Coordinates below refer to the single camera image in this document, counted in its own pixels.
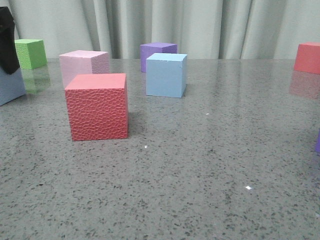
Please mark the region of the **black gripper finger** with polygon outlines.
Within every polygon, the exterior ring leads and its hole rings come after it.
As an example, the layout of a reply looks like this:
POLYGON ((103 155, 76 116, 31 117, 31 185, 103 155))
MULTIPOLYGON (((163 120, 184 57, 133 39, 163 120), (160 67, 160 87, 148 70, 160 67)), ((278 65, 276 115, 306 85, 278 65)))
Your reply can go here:
POLYGON ((7 6, 0 7, 0 66, 9 75, 20 67, 15 47, 15 22, 7 6))

